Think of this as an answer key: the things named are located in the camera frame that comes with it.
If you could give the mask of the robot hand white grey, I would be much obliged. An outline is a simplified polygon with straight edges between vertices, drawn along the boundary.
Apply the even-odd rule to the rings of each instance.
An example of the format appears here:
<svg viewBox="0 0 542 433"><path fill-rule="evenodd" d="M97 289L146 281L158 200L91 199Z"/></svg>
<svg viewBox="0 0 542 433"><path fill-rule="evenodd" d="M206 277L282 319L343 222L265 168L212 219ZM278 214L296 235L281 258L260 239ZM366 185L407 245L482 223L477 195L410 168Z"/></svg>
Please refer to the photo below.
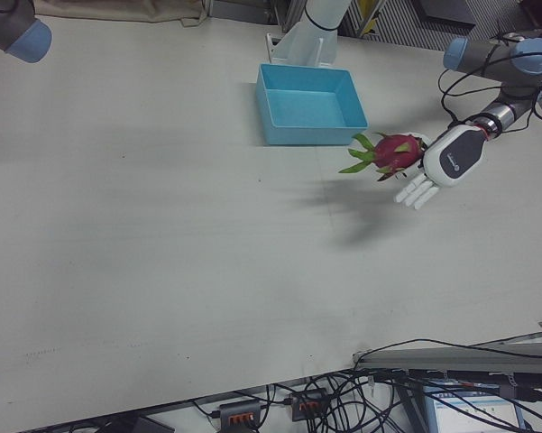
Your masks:
<svg viewBox="0 0 542 433"><path fill-rule="evenodd" d="M460 124L440 135L425 150L418 171L394 197L394 202L421 209L441 189L458 185L481 163L485 131Z"/></svg>

